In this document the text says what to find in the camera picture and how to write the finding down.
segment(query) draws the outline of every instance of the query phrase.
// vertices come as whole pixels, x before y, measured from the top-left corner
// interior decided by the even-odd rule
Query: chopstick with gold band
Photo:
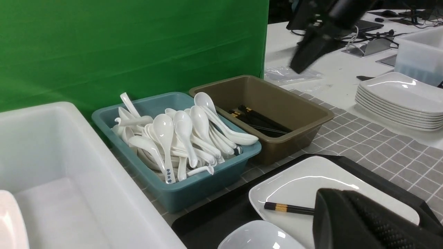
[[[273,203],[273,202],[266,202],[264,204],[264,209],[275,210],[286,213],[294,213],[294,214],[306,214],[306,215],[314,215],[315,212],[313,208],[286,205],[286,204]]]

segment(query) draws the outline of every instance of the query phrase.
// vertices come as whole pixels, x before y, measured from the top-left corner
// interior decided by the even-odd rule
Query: gray checkered tablecloth
[[[222,191],[186,208],[170,214],[146,190],[136,175],[133,177],[158,212],[171,225],[178,217],[225,193],[305,154],[316,153],[346,156],[372,172],[408,190],[427,202],[443,223],[443,151],[418,143],[410,137],[397,135],[382,126],[361,119],[343,109],[327,104],[309,94],[292,92],[320,104],[335,113],[324,124],[312,144],[302,151],[272,165],[248,163],[241,179]]]

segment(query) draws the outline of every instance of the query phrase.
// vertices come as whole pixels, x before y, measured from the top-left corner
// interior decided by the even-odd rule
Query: computer mouse
[[[381,16],[383,16],[383,17],[398,17],[398,14],[392,10],[385,10],[381,13]]]

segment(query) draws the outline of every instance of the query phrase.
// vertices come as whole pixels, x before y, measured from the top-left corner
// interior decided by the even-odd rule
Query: plastic tray
[[[194,105],[194,99],[184,93],[165,93],[139,99],[133,103],[140,115],[155,117],[164,113],[166,108],[175,110],[190,108]],[[92,119],[110,140],[121,161],[138,174],[142,183],[170,213],[191,206],[236,182],[243,173],[248,159],[261,150],[261,145],[258,142],[251,146],[242,146],[243,153],[216,166],[214,175],[211,176],[208,172],[203,172],[181,182],[166,184],[134,154],[127,144],[111,131],[115,125],[114,119],[118,117],[118,107],[123,107],[123,104],[97,110],[92,114]],[[222,121],[232,130],[244,132],[225,118],[222,118]]]
[[[272,164],[311,144],[322,124],[334,118],[326,108],[254,76],[243,75],[192,88],[191,96],[207,93],[217,111],[248,133],[260,139],[262,150],[254,158]],[[246,105],[288,127],[292,132],[277,138],[268,137],[227,111]]]
[[[395,41],[400,44],[396,72],[432,86],[443,83],[443,27],[403,35]]]
[[[71,103],[0,113],[0,189],[32,249],[184,248]]]
[[[421,227],[443,235],[443,226],[424,200],[346,157],[309,154],[300,156],[178,218],[172,224],[172,229],[188,249],[203,248],[202,245],[205,249],[216,249],[220,242],[238,227],[250,221],[261,220],[249,203],[248,193],[252,187],[311,156],[323,156],[380,191],[409,205],[419,214]]]

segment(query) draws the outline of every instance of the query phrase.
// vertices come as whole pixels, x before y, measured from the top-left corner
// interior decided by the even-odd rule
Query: brown plastic tray
[[[334,117],[330,110],[316,103],[249,75],[197,86],[189,94],[194,97],[199,92],[212,98],[219,114],[260,139],[262,150],[253,160],[264,164],[277,162],[310,145],[322,124]],[[277,138],[264,135],[227,112],[240,105],[252,108],[292,132]]]

